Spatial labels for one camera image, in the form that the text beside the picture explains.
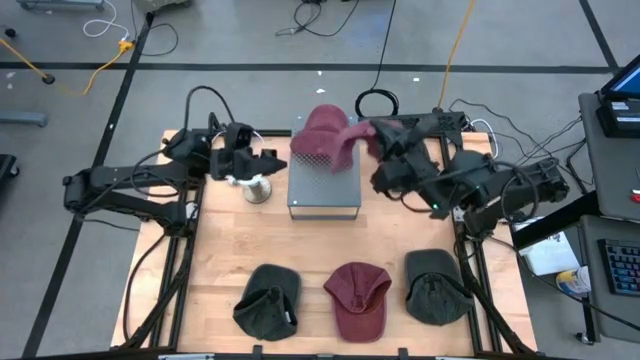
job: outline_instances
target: concrete floor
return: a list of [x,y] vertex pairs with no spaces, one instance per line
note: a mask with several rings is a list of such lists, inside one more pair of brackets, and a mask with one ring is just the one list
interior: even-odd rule
[[[117,22],[130,29],[129,0],[112,0]],[[194,0],[191,8],[161,13],[154,24],[168,22],[180,34],[175,52],[163,57],[142,57],[149,64],[248,64],[241,71],[138,70],[119,117],[107,165],[130,165],[157,148],[165,129],[182,124],[184,97],[200,84],[218,89],[238,121],[257,128],[289,128],[298,116],[307,116],[321,103],[336,104],[351,115],[353,102],[371,87],[375,72],[265,71],[260,64],[377,64],[391,10],[390,0],[362,0],[343,31],[332,38],[302,33],[275,37],[292,26],[298,0]],[[504,65],[507,68],[467,68],[450,76],[445,105],[455,98],[482,102],[510,116],[517,126],[539,141],[578,116],[577,96],[593,92],[609,78],[607,62],[578,0],[478,0],[460,43],[456,65]],[[467,1],[401,0],[396,7],[385,64],[443,65]],[[618,64],[633,59],[640,49],[636,21],[640,3],[635,0],[589,0]],[[351,3],[330,0],[315,27],[335,29]],[[73,89],[81,89],[91,74],[74,70],[70,63],[105,62],[117,51],[122,37],[118,29],[100,38],[87,38],[82,24],[96,17],[109,18],[110,9],[55,7],[49,13],[40,6],[25,11],[12,1],[0,2],[0,24],[11,22],[19,32],[16,48],[32,61],[69,70],[47,70]],[[143,16],[135,13],[138,27]],[[145,51],[171,46],[173,34],[154,30]],[[0,358],[19,357],[33,326],[69,227],[71,215],[62,208],[61,179],[89,167],[122,84],[126,54],[121,67],[101,73],[88,96],[78,98],[48,87],[26,70],[6,65],[15,61],[0,51],[0,108],[42,111],[49,115],[46,128],[0,125],[0,153],[19,158],[22,174],[4,191],[0,215]],[[508,66],[532,66],[517,73]],[[590,67],[592,73],[559,73],[558,66]],[[401,113],[428,112],[437,101],[443,73],[383,72],[378,87],[395,92]],[[367,114],[386,114],[388,104],[373,97],[363,101]],[[483,118],[494,130],[515,136],[525,150],[532,144],[508,124],[481,109],[462,104],[471,118]],[[203,127],[209,111],[226,120],[224,109],[209,94],[194,97],[191,126]],[[580,125],[554,141],[556,149],[579,141]],[[504,160],[516,160],[519,150],[511,140],[499,137]],[[559,152],[564,159],[567,151]],[[575,158],[583,179],[591,179],[586,151]],[[579,196],[573,185],[570,199]],[[548,213],[557,205],[545,205]],[[126,217],[100,214],[100,218],[137,226]],[[38,355],[62,354],[108,348],[135,234],[97,224],[81,231],[60,295],[42,339]],[[604,339],[593,347],[575,341],[584,330],[582,310],[571,300],[550,292],[532,279],[523,279],[539,349],[549,355],[582,359],[638,358],[640,345]]]

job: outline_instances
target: wooden tabletop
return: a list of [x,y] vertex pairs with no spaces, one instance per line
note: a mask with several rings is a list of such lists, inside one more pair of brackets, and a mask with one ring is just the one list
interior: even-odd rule
[[[463,139],[465,149],[491,151],[486,134],[465,133]],[[289,141],[289,138],[265,138],[264,147],[277,149],[278,157],[288,160]],[[426,143],[432,159],[438,161],[439,145],[432,140]],[[473,355],[467,316],[441,327],[425,325],[407,313],[404,303],[405,254],[430,248],[452,252],[455,237],[451,219],[432,220],[428,215],[409,212],[401,204],[376,194],[369,183],[376,161],[366,155],[364,145],[360,150],[362,207],[355,221],[292,221],[286,205],[288,170],[269,177],[273,193],[260,205],[248,203],[240,187],[207,178],[179,351],[250,353],[253,345],[261,344],[264,353],[278,354],[394,355],[398,348],[404,347],[417,356]],[[407,199],[414,207],[425,206],[417,196]],[[160,234],[157,224],[142,224],[132,266]],[[511,242],[506,226],[499,226],[496,237]],[[165,241],[145,260],[134,280],[130,331],[144,320],[158,298],[167,244]],[[494,304],[523,342],[535,349],[513,251],[489,241],[483,246]],[[386,297],[385,332],[373,343],[353,344],[338,337],[331,298],[322,288],[336,268],[351,261],[385,268],[393,281]],[[232,319],[233,307],[240,300],[249,276],[263,263],[294,269],[302,277],[298,332],[277,342],[249,337]],[[165,313],[161,343],[168,339],[173,306],[169,309]],[[490,343],[486,318],[479,304],[477,310],[483,348],[487,350]],[[112,343],[122,342],[121,309]]]

